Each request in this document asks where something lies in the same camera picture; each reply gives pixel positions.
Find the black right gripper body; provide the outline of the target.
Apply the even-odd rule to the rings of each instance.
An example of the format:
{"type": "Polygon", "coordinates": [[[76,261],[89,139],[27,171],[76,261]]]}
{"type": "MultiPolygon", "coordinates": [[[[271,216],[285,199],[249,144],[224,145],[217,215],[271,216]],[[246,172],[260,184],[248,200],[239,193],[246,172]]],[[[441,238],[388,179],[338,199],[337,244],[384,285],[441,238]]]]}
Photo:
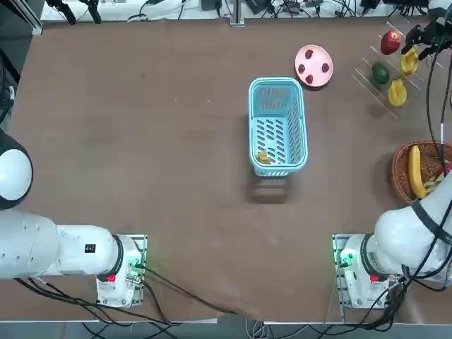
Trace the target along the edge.
{"type": "Polygon", "coordinates": [[[451,9],[444,7],[429,8],[427,11],[429,24],[425,31],[429,39],[451,39],[451,9]]]}

